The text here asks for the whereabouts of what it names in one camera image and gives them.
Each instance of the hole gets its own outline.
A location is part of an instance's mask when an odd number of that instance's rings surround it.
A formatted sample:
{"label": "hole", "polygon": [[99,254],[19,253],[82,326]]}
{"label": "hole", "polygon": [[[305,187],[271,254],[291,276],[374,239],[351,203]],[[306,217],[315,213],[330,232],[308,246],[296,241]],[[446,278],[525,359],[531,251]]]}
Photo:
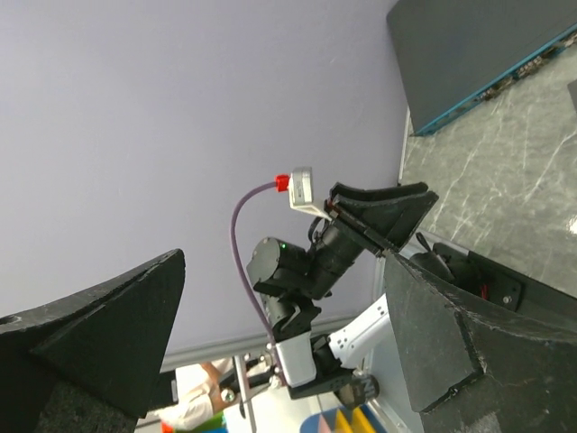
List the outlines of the hole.
{"label": "hole", "polygon": [[17,316],[6,316],[4,318],[0,318],[0,325],[8,325],[9,323],[14,323],[18,321]]}

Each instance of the blue trim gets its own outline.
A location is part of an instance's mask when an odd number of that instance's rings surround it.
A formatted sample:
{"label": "blue trim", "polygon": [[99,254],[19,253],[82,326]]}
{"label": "blue trim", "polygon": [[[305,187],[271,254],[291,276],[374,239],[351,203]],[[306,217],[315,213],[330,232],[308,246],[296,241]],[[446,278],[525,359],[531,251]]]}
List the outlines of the blue trim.
{"label": "blue trim", "polygon": [[[532,59],[534,59],[535,57],[537,57],[539,54],[541,54],[543,51],[547,50],[548,48],[550,48],[554,43],[559,42],[562,38],[564,38],[565,36],[568,36],[569,34],[575,32],[577,30],[577,24],[575,24],[573,27],[569,28],[569,30],[567,30],[566,32],[561,33],[557,38],[553,39],[552,41],[548,42],[547,44],[545,44],[541,49],[535,51],[533,54],[531,54],[530,56],[525,57],[523,60],[521,60],[520,62],[516,63],[515,66],[513,66],[510,69],[507,69],[507,71],[505,71],[504,73],[502,73],[501,75],[499,75],[497,78],[495,78],[494,80],[492,80],[487,86],[485,86],[484,88],[482,88],[481,90],[479,90],[476,93],[473,93],[472,95],[470,95],[469,97],[465,98],[463,101],[461,101],[459,104],[455,105],[453,108],[450,108],[449,110],[445,111],[442,115],[439,115],[435,120],[433,120],[432,122],[429,122],[427,125],[425,125],[424,127],[422,127],[421,129],[419,129],[418,131],[415,132],[415,135],[429,135],[432,134],[434,132],[436,132],[438,129],[440,128],[436,128],[436,124],[443,120],[446,116],[448,116],[449,114],[451,114],[454,110],[456,110],[457,108],[459,108],[460,106],[462,106],[463,104],[466,104],[467,102],[471,101],[472,99],[474,99],[475,97],[477,97],[478,95],[480,95],[481,93],[483,93],[485,90],[487,90],[488,88],[490,88],[491,86],[494,86],[496,83],[498,83],[499,81],[501,81],[502,79],[504,79],[505,77],[511,75],[513,72],[515,72],[517,69],[519,69],[521,66],[525,65],[526,63],[528,63],[529,61],[531,61]],[[464,115],[465,113],[467,113],[469,110],[473,109],[475,106],[477,106],[478,104],[474,104],[471,107],[469,107],[467,110],[463,111],[462,113],[460,113],[458,116],[456,116],[453,120],[457,119],[458,117]]]}

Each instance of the marble surface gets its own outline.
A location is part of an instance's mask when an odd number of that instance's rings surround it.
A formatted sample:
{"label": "marble surface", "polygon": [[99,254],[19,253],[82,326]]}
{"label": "marble surface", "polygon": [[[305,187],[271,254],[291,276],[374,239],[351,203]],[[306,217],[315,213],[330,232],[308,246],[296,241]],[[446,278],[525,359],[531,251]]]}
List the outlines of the marble surface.
{"label": "marble surface", "polygon": [[401,182],[439,202],[422,227],[577,296],[577,46],[430,137]]}

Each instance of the purple cable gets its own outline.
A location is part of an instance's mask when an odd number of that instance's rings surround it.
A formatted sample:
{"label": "purple cable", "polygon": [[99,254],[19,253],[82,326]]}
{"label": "purple cable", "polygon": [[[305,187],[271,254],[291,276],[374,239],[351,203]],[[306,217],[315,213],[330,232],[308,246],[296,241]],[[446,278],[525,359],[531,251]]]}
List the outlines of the purple cable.
{"label": "purple cable", "polygon": [[277,182],[270,182],[265,183],[255,189],[250,190],[248,193],[244,195],[243,198],[239,200],[233,210],[233,217],[231,218],[231,226],[230,226],[230,238],[231,238],[231,249],[233,250],[233,258],[234,264],[236,265],[236,270],[238,271],[239,276],[241,277],[241,281],[243,282],[244,291],[246,291],[246,295],[249,297],[252,306],[254,307],[259,319],[264,326],[264,329],[267,332],[267,337],[269,339],[270,345],[272,346],[272,354],[275,358],[276,364],[280,369],[279,378],[283,384],[286,384],[284,374],[282,373],[282,365],[279,359],[279,353],[277,352],[276,342],[274,341],[274,334],[272,332],[272,327],[270,326],[269,320],[265,316],[264,312],[262,311],[261,304],[256,299],[256,296],[252,292],[251,284],[249,283],[248,278],[246,278],[246,273],[244,273],[243,262],[241,260],[241,255],[238,252],[238,242],[236,239],[236,221],[238,220],[238,216],[241,213],[241,209],[249,201],[251,198],[260,194],[263,191],[268,189],[274,189],[277,186]]}

